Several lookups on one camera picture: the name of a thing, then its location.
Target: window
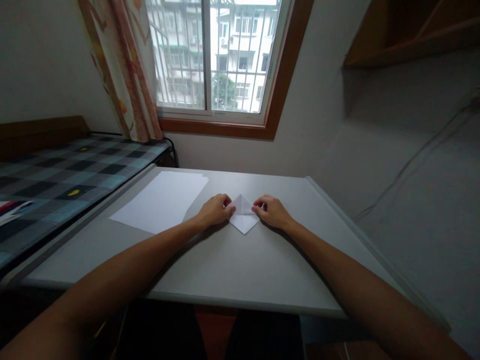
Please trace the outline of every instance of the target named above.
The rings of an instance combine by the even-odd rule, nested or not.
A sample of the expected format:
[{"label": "window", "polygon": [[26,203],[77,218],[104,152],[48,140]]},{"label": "window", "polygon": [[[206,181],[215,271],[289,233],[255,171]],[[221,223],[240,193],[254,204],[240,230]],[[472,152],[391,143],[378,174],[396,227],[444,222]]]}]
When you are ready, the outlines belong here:
[{"label": "window", "polygon": [[190,84],[186,79],[170,78],[168,81],[168,87],[171,93],[180,95],[189,95],[191,93]]},{"label": "window", "polygon": [[261,61],[261,71],[267,71],[268,65],[269,65],[269,55],[263,54],[263,59]]},{"label": "window", "polygon": [[250,89],[250,84],[238,83],[235,89],[236,97],[247,99],[249,97],[249,89]]},{"label": "window", "polygon": [[189,34],[190,44],[196,45],[199,40],[199,25],[196,20],[191,22],[191,31]]},{"label": "window", "polygon": [[257,32],[257,26],[259,24],[258,19],[252,19],[252,17],[237,17],[235,19],[235,31],[237,33],[242,34],[250,34],[252,32],[252,25],[253,25],[253,32]]},{"label": "window", "polygon": [[240,57],[240,60],[238,62],[238,68],[240,70],[246,70],[247,69],[247,62],[248,62],[249,58],[248,56],[242,56]]},{"label": "window", "polygon": [[220,36],[226,38],[229,35],[229,23],[222,22],[220,23]]},{"label": "window", "polygon": [[263,86],[259,86],[256,88],[256,99],[260,100],[262,98],[262,92],[264,90]]},{"label": "window", "polygon": [[171,58],[171,65],[173,67],[176,67],[176,68],[179,68],[180,66],[188,67],[189,54],[187,50],[182,49],[179,52],[178,47],[173,47],[170,49],[170,58]]},{"label": "window", "polygon": [[227,55],[218,55],[218,70],[227,71]]},{"label": "window", "polygon": [[173,12],[167,12],[165,14],[166,27],[168,31],[175,32],[175,14]]},{"label": "window", "polygon": [[275,24],[277,22],[276,17],[270,18],[270,24],[268,25],[268,36],[272,37],[275,34]]},{"label": "window", "polygon": [[271,139],[313,1],[145,0],[162,128]]}]

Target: curtain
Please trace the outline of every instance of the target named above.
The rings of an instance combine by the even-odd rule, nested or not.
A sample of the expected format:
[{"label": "curtain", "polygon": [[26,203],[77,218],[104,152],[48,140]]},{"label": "curtain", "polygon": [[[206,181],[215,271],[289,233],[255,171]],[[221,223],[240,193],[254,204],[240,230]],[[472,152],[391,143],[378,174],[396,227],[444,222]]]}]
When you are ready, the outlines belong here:
[{"label": "curtain", "polygon": [[78,0],[91,58],[122,134],[134,141],[161,139],[157,80],[145,0]]}]

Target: paper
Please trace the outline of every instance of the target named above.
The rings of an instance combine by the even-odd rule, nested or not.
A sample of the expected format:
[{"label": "paper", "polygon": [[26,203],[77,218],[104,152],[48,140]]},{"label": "paper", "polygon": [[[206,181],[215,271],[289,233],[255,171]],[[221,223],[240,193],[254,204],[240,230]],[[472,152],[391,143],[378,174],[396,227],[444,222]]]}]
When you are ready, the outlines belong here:
[{"label": "paper", "polygon": [[238,195],[230,206],[235,206],[236,210],[229,221],[242,234],[248,233],[260,221],[259,217],[252,211],[253,204],[242,194]]},{"label": "paper", "polygon": [[162,171],[110,219],[161,233],[180,224],[209,179],[199,173]]}]

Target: white wall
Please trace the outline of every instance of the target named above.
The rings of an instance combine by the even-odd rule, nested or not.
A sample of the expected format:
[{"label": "white wall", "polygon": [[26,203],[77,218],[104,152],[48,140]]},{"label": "white wall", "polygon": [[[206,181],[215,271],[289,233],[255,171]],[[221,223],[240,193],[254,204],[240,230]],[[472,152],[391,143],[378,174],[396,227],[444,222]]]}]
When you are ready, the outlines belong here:
[{"label": "white wall", "polygon": [[118,133],[74,0],[0,4],[0,122],[83,115]]},{"label": "white wall", "polygon": [[303,177],[344,119],[344,55],[368,0],[316,0],[274,141],[166,133],[183,168]]},{"label": "white wall", "polygon": [[[351,217],[373,204],[465,105],[480,85],[479,65],[476,48],[374,71],[315,179]],[[443,140],[358,223],[480,359],[480,115]]]}]

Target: tree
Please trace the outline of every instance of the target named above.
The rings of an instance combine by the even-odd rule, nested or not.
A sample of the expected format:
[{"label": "tree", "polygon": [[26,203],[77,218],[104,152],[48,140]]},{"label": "tree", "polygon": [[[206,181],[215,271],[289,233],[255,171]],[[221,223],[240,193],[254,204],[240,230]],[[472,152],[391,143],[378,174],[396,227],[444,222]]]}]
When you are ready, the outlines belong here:
[{"label": "tree", "polygon": [[211,104],[214,110],[237,110],[238,103],[235,99],[235,83],[224,73],[217,72],[211,77]]}]

